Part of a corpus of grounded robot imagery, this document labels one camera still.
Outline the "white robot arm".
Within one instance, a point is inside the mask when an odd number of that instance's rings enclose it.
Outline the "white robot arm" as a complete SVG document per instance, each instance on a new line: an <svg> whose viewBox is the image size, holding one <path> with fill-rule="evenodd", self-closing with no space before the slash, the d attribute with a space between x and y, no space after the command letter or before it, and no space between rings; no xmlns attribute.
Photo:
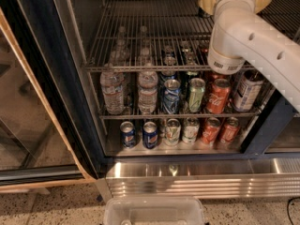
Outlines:
<svg viewBox="0 0 300 225"><path fill-rule="evenodd" d="M258 16L272 0L198 0L214 17L208 65L232 75L248 62L300 111L300 45Z"/></svg>

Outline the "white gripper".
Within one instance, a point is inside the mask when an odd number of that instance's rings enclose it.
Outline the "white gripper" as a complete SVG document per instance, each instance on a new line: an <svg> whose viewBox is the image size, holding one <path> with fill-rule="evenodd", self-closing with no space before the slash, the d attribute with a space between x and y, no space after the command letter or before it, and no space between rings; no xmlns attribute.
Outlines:
<svg viewBox="0 0 300 225"><path fill-rule="evenodd" d="M207 14L219 16L227 9L241 8L248 12L259 13L264 10L272 0L198 0L198 6Z"/></svg>

